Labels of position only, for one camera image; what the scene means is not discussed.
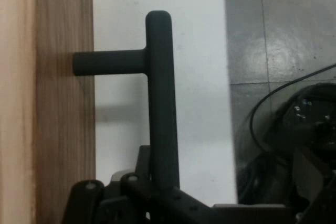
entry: hole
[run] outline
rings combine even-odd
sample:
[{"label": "hole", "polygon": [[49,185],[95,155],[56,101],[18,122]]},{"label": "hole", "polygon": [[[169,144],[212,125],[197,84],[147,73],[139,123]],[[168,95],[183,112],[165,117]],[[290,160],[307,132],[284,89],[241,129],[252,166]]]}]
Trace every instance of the hole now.
[{"label": "hole", "polygon": [[175,200],[180,200],[180,199],[181,199],[181,195],[176,194],[176,195],[173,196],[173,199],[175,199]]},{"label": "hole", "polygon": [[198,210],[198,206],[191,206],[189,207],[189,210],[192,211],[192,212],[195,212]]}]

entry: tile grout line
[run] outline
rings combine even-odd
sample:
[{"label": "tile grout line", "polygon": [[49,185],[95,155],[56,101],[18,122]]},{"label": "tile grout line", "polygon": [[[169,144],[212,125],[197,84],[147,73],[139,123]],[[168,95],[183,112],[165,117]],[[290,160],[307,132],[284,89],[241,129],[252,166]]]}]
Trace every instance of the tile grout line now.
[{"label": "tile grout line", "polygon": [[[265,25],[265,9],[264,9],[264,0],[261,0],[261,18],[263,19],[263,31],[264,31],[264,42],[265,42],[265,55],[266,55],[266,64],[267,64],[267,81],[268,81],[268,93],[271,92],[271,85],[269,82],[269,69],[268,69],[268,52],[267,52],[267,41],[266,41],[266,25]],[[270,108],[272,109],[272,101],[269,100]]]},{"label": "tile grout line", "polygon": [[[336,81],[336,79],[326,79],[326,80],[303,80],[300,82],[328,82],[328,81]],[[274,84],[274,83],[287,83],[290,81],[273,81],[273,82],[241,82],[241,83],[230,83],[230,86],[234,86],[234,85],[248,85],[248,84]]]}]

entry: screw head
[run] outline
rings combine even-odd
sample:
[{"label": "screw head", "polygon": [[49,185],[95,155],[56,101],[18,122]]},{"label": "screw head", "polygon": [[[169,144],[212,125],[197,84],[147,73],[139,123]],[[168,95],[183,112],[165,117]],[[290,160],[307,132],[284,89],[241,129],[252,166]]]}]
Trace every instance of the screw head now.
[{"label": "screw head", "polygon": [[95,183],[92,183],[92,182],[87,183],[85,186],[85,188],[88,190],[95,189],[95,187],[96,187]]},{"label": "screw head", "polygon": [[131,175],[131,176],[128,177],[128,180],[129,181],[138,181],[138,177],[135,176],[135,175]]}]

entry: wood grain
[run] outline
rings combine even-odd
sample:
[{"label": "wood grain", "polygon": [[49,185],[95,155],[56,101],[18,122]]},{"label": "wood grain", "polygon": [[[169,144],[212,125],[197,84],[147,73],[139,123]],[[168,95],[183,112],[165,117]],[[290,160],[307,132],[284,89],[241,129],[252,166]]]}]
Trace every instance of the wood grain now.
[{"label": "wood grain", "polygon": [[93,78],[71,69],[93,50],[92,0],[37,0],[36,29],[36,218],[59,224],[71,186],[95,174]]},{"label": "wood grain", "polygon": [[33,223],[35,0],[0,5],[0,223]]}]

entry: black cable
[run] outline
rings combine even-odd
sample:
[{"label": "black cable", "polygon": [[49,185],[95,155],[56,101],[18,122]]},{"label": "black cable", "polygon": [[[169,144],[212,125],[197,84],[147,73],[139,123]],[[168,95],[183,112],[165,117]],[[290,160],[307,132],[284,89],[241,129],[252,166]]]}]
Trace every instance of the black cable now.
[{"label": "black cable", "polygon": [[286,87],[288,87],[288,86],[290,86],[290,85],[293,85],[293,84],[295,84],[295,83],[297,83],[297,82],[306,80],[307,78],[310,78],[310,77],[312,77],[312,76],[315,76],[315,75],[317,75],[317,74],[319,74],[319,73],[323,73],[323,72],[328,71],[328,70],[330,70],[330,69],[332,69],[332,68],[335,68],[335,67],[336,67],[336,63],[335,63],[335,64],[332,64],[332,65],[330,65],[330,66],[328,66],[328,67],[322,68],[322,69],[320,69],[320,70],[318,70],[318,71],[316,71],[316,72],[310,73],[310,74],[308,74],[308,75],[306,75],[306,76],[303,76],[303,77],[301,77],[301,78],[298,78],[298,79],[296,79],[296,80],[294,80],[294,81],[290,81],[290,82],[288,82],[288,83],[286,83],[286,84],[284,84],[284,85],[282,85],[282,86],[280,86],[280,87],[274,89],[272,92],[270,92],[270,93],[267,94],[265,97],[263,97],[263,98],[262,98],[256,105],[255,105],[255,107],[254,107],[254,108],[252,109],[252,111],[251,111],[251,117],[250,117],[249,129],[250,129],[250,133],[251,133],[251,137],[252,137],[253,142],[256,144],[256,146],[257,146],[262,152],[269,153],[269,151],[267,151],[267,150],[266,150],[264,147],[262,147],[262,145],[259,143],[257,137],[256,137],[255,134],[254,134],[254,130],[253,130],[253,120],[254,120],[254,116],[255,116],[255,114],[256,114],[258,108],[260,107],[260,105],[262,105],[262,103],[265,102],[267,98],[269,98],[270,96],[272,96],[272,95],[275,94],[276,92],[278,92],[278,91],[280,91],[280,90],[282,90],[282,89],[284,89],[284,88],[286,88]]}]

